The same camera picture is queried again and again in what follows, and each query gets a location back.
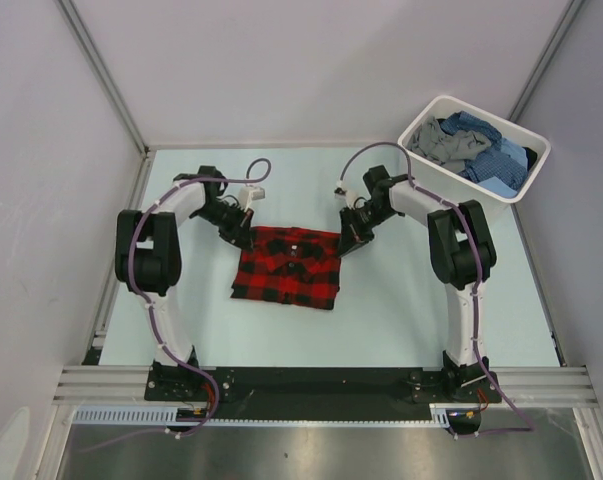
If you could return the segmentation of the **red black plaid shirt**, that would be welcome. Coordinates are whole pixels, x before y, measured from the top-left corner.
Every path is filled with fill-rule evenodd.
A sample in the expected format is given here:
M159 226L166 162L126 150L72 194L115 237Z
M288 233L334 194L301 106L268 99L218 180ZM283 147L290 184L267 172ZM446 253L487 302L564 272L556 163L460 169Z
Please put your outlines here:
M340 291L340 235L298 227L251 229L253 249L241 252L233 299L330 311Z

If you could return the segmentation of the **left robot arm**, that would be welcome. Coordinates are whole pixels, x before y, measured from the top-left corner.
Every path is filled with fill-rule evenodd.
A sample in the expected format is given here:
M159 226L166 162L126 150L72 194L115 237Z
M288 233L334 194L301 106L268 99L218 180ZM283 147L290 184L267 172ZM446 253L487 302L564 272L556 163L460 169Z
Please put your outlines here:
M221 198L230 181L215 167L179 174L170 189L146 211L118 214L115 275L139 299L157 346L146 381L150 402L214 403L214 379L199 366L196 349L185 331L176 286L182 274L179 227L200 217L218 229L230 245L248 250L253 210L242 200Z

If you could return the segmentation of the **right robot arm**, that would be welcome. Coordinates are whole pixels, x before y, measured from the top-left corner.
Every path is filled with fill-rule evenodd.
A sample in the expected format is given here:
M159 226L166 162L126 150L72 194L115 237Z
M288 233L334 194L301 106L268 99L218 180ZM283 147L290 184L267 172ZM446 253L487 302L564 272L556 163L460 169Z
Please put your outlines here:
M337 182L335 194L345 199L339 211L338 255L370 243L374 228L392 217L410 217L426 228L430 264L445 286L448 335L443 367L436 380L413 381L412 388L439 389L446 399L459 403L498 402L497 377L484 353L480 319L484 284L497 255L481 204L455 204L418 185L409 174L390 176L383 166L369 169L363 180L367 199Z

